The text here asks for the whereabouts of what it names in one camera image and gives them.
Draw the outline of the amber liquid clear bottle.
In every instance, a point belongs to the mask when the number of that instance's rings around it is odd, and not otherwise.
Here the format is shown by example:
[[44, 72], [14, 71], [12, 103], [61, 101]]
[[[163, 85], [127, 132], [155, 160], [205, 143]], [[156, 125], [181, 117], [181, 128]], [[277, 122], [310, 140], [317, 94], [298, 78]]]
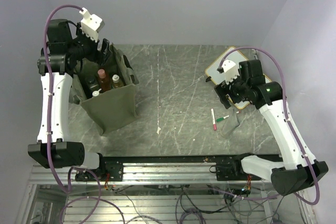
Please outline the amber liquid clear bottle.
[[117, 74], [114, 74], [112, 76], [112, 85], [113, 87], [116, 89], [116, 88], [121, 88], [124, 86], [124, 83], [123, 81], [121, 80], [121, 78], [119, 77], [119, 75]]

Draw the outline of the yellow-green pump bottle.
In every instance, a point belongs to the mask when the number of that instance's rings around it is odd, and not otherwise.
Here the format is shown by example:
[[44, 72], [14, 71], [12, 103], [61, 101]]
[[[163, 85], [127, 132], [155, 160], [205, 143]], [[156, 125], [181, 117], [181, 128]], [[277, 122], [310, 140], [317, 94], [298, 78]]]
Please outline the yellow-green pump bottle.
[[92, 92], [93, 97], [97, 97], [100, 94], [101, 89]]

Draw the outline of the orange bottle pink cap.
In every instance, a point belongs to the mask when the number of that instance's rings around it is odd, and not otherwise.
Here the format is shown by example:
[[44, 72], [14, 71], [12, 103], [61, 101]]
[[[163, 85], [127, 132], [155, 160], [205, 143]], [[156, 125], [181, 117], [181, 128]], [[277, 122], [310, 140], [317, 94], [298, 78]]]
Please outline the orange bottle pink cap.
[[111, 79], [108, 73], [104, 69], [99, 69], [97, 73], [98, 73], [98, 81], [102, 91], [106, 92], [111, 90], [112, 88]]

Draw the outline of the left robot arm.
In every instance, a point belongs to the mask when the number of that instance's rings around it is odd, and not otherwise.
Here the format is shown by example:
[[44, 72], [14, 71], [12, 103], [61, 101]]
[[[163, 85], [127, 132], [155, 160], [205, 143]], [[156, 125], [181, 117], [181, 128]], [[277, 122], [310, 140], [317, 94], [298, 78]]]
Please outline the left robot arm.
[[47, 25], [45, 46], [37, 67], [43, 87], [43, 111], [36, 144], [28, 155], [44, 168], [80, 167], [84, 180], [102, 180], [107, 167], [102, 154], [86, 152], [82, 143], [71, 141], [68, 128], [68, 100], [77, 63], [84, 59], [100, 63], [98, 32], [101, 18], [82, 19], [73, 38], [66, 19], [53, 19]]

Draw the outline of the tall clear square bottle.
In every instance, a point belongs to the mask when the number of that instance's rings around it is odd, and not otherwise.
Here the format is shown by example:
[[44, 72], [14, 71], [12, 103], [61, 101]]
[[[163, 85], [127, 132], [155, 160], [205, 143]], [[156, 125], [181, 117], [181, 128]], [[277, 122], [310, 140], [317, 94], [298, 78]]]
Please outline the tall clear square bottle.
[[99, 83], [96, 80], [95, 76], [89, 76], [85, 78], [86, 85], [90, 93], [98, 91], [100, 89]]

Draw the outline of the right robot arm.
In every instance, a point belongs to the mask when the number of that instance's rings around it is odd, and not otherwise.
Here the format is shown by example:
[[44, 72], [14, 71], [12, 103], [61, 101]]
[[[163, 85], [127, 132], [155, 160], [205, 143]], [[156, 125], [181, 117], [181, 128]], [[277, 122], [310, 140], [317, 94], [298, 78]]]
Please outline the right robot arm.
[[232, 175], [239, 180], [249, 174], [268, 180], [282, 196], [317, 186], [328, 172], [328, 165], [318, 161], [304, 143], [281, 85], [266, 82], [259, 60], [224, 60], [217, 70], [224, 75], [224, 81], [215, 86], [221, 103], [227, 109], [231, 103], [242, 101], [254, 105], [268, 123], [282, 157], [280, 162], [274, 162], [251, 153], [242, 154], [231, 167]]

